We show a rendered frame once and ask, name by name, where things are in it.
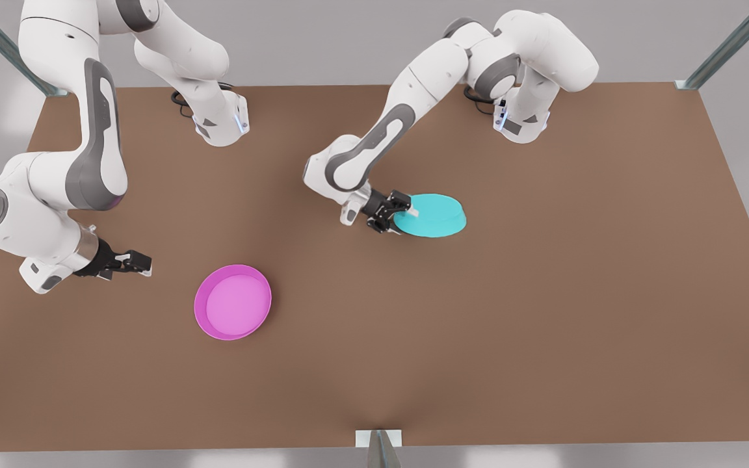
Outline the blue plate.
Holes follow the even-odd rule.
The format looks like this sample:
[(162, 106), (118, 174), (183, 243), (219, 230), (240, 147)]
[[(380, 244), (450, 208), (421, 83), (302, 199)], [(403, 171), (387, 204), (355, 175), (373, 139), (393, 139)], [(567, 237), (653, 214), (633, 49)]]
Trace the blue plate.
[(460, 202), (442, 194), (414, 194), (410, 196), (416, 216), (401, 211), (393, 216), (393, 223), (404, 233), (416, 237), (448, 237), (464, 230), (467, 217)]

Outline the pink plate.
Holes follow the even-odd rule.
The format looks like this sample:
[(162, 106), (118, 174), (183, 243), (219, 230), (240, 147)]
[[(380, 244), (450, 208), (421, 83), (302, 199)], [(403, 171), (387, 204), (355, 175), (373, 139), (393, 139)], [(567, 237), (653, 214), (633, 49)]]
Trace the pink plate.
[(256, 331), (272, 305), (268, 279), (248, 265), (228, 265), (215, 270), (196, 291), (194, 313), (209, 337), (234, 341)]

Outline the silver frame post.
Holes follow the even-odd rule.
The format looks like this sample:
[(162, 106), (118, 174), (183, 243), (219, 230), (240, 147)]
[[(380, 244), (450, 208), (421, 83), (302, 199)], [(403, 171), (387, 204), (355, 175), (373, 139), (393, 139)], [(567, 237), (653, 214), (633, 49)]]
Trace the silver frame post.
[(402, 445), (399, 429), (356, 430), (356, 448), (367, 449), (367, 468), (401, 468), (395, 448)]
[(712, 78), (742, 47), (749, 42), (749, 15), (741, 21), (726, 39), (705, 59), (690, 76), (675, 80), (678, 90), (699, 90)]
[(29, 80), (37, 89), (44, 93), (46, 97), (66, 97), (68, 92), (57, 88), (56, 86), (46, 83), (36, 76), (21, 59), (17, 44), (0, 29), (0, 55), (7, 59), (24, 77)]

